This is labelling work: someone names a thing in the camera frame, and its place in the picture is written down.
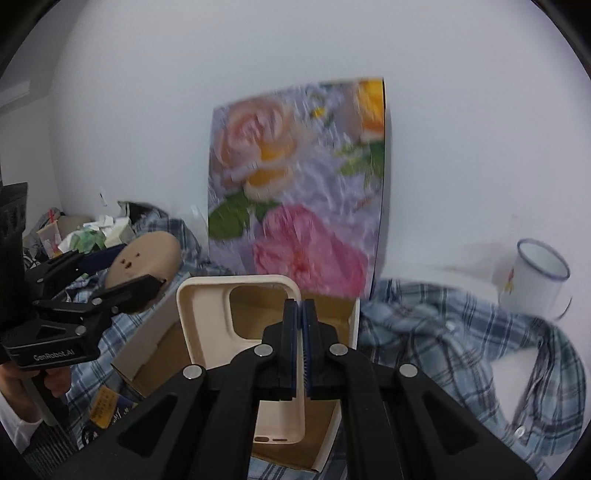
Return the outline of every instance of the blue plaid shirt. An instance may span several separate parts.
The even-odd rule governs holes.
[[[412,363],[528,462],[538,478],[552,471],[541,456],[572,449],[583,427],[583,364],[550,322],[509,314],[460,290],[381,281],[363,302],[359,344],[384,365]],[[538,357],[525,399],[507,420],[495,395],[490,362],[520,348]],[[515,432],[525,428],[521,438]]]
[[[228,275],[209,262],[182,220],[153,209],[135,226],[137,235],[164,230],[183,250],[183,267],[170,288],[191,275]],[[86,301],[106,273],[79,280],[66,291],[70,301]],[[112,372],[111,361],[157,305],[140,314],[120,314],[100,341],[101,356],[72,367],[68,393],[70,428],[76,438],[92,398]],[[571,449],[583,424],[586,384],[583,365],[569,340],[550,323],[510,315],[459,290],[425,284],[381,281],[362,302],[359,348],[392,367],[412,363],[423,370],[478,420],[528,462],[543,480],[551,476],[542,456]],[[536,346],[539,354],[525,401],[512,421],[499,408],[490,361],[520,348]],[[514,435],[519,426],[525,435]],[[339,432],[322,473],[295,471],[252,458],[252,480],[344,480],[345,442]]]
[[[142,217],[134,226],[136,237],[148,232],[165,231],[174,235],[181,245],[183,265],[171,281],[168,290],[177,289],[179,285],[191,276],[229,275],[230,272],[222,267],[212,264],[207,255],[202,252],[194,235],[185,223],[179,219],[169,218],[168,215],[157,208],[153,208]],[[107,270],[98,272],[87,279],[78,279],[71,283],[65,290],[67,301],[87,302],[90,295],[102,288]],[[72,366],[72,388],[67,393],[70,408],[69,430],[82,447],[80,433],[82,426],[88,418],[88,412],[92,399],[99,387],[109,379],[109,386],[118,389],[113,381],[118,377],[112,377],[113,367],[111,362],[119,353],[127,340],[135,333],[138,327],[149,318],[159,307],[159,304],[151,306],[144,312],[136,314],[122,313],[113,317],[113,325],[107,329],[99,342],[100,357],[92,362]]]

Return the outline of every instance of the blue rim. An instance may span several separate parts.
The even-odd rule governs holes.
[[[542,247],[542,248],[546,249],[548,252],[550,252],[552,255],[554,255],[556,258],[558,258],[562,262],[562,264],[566,268],[566,275],[555,275],[551,272],[548,272],[547,270],[544,270],[543,268],[540,268],[538,265],[533,263],[529,258],[527,258],[526,254],[522,252],[521,245],[523,245],[523,244],[538,245],[538,247]],[[544,242],[540,242],[539,240],[534,240],[533,238],[524,238],[524,239],[519,240],[517,242],[517,252],[519,253],[519,256],[523,259],[523,261],[525,263],[527,263],[531,268],[536,270],[536,272],[541,273],[546,278],[549,278],[551,280],[560,280],[560,281],[565,281],[570,278],[570,267],[569,267],[569,264],[566,263],[566,260],[564,259],[564,257],[562,255],[560,255],[554,248],[552,248],[548,244],[545,244]]]

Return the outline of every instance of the floral picture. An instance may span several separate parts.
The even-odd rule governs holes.
[[[382,79],[315,83],[215,109],[211,259],[300,290],[366,297],[385,170]]]

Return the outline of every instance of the human hand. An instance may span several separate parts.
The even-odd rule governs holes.
[[[38,374],[39,371],[22,372],[13,362],[0,365],[0,392],[14,413],[29,423],[39,420],[41,414],[27,394],[22,380],[33,378]],[[44,384],[54,397],[61,397],[72,385],[70,367],[48,369]]]

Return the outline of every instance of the enamel mug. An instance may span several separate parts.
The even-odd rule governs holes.
[[[499,295],[499,304],[509,312],[560,320],[573,299],[562,313],[554,313],[554,306],[569,277],[568,263],[554,248],[525,238],[517,242],[517,257]]]

